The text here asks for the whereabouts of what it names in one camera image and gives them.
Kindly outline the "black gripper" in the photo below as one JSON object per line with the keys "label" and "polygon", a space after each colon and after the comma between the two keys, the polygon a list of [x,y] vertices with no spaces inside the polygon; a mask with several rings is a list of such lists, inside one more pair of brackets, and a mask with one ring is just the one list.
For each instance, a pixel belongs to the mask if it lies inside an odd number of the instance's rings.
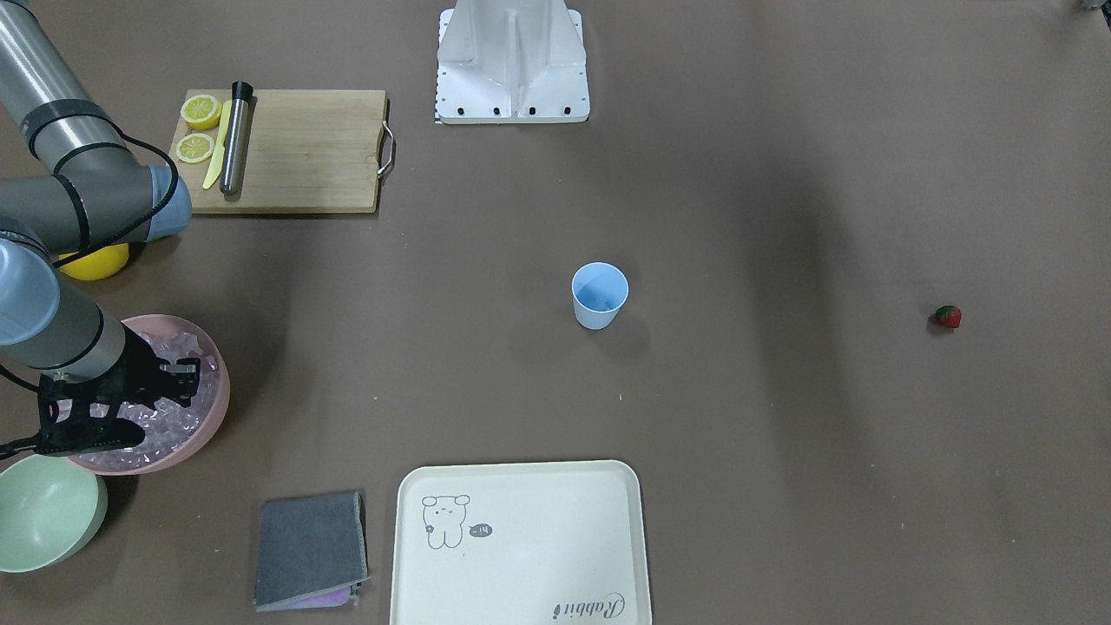
{"label": "black gripper", "polygon": [[201,374],[201,360],[156,356],[142,336],[126,327],[122,355],[103,375],[88,381],[40,377],[36,454],[67,457],[136,447],[144,432],[120,416],[122,405],[156,409],[156,401],[167,399],[188,409]]}

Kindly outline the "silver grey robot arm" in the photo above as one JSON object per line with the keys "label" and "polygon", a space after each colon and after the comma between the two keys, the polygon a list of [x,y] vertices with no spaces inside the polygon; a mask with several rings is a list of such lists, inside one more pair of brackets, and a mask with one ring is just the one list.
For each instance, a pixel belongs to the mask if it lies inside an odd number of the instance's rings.
{"label": "silver grey robot arm", "polygon": [[3,355],[38,372],[36,434],[3,445],[66,457],[134,447],[123,404],[188,407],[200,361],[172,363],[68,281],[61,268],[114,244],[150,242],[190,221],[174,160],[143,167],[56,51],[23,1],[1,8],[3,109],[46,175],[3,182]]}

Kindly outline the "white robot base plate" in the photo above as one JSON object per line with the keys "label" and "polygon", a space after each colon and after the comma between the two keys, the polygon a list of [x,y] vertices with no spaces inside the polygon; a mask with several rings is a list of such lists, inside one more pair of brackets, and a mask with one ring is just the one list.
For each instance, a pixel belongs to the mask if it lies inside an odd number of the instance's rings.
{"label": "white robot base plate", "polygon": [[437,26],[436,122],[590,118],[583,20],[563,1],[457,1]]}

